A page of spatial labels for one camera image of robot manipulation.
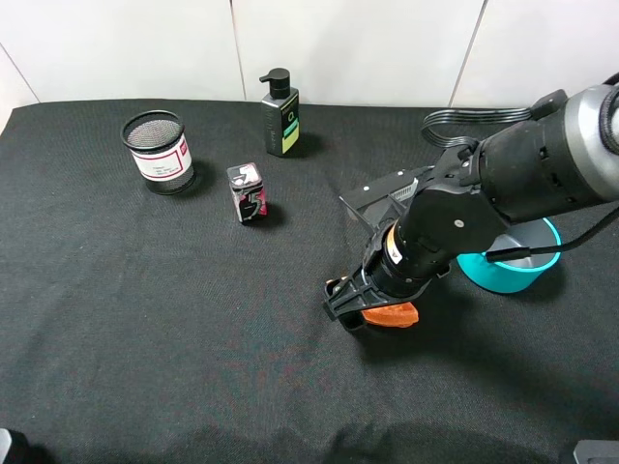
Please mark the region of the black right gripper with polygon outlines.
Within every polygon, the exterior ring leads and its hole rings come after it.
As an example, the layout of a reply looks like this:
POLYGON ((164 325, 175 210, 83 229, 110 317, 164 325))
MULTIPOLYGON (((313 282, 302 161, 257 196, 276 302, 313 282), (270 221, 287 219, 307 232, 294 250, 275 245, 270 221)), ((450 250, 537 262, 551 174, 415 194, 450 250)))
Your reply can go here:
POLYGON ((401 169, 339 197, 370 236, 398 219, 369 267, 371 278, 356 270, 325 284, 325 312, 347 331, 367 324, 364 310, 387 303, 381 291, 412 297, 458 255, 487 250, 503 232, 502 215, 477 188, 437 184, 415 195, 425 173, 401 169))

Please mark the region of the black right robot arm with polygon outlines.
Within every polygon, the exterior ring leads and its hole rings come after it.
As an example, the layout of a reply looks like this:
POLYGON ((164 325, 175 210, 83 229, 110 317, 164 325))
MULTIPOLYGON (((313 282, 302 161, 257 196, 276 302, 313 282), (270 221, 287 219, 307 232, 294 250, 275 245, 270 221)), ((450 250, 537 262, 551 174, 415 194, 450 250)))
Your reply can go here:
POLYGON ((342 202, 368 230, 360 267, 325 286, 325 310, 347 330, 407 328, 414 301, 453 261, 498 264, 536 276, 599 232, 542 244, 551 216, 618 199, 618 86, 555 91, 528 108, 440 110, 424 137, 432 165, 400 170, 349 191, 342 202))

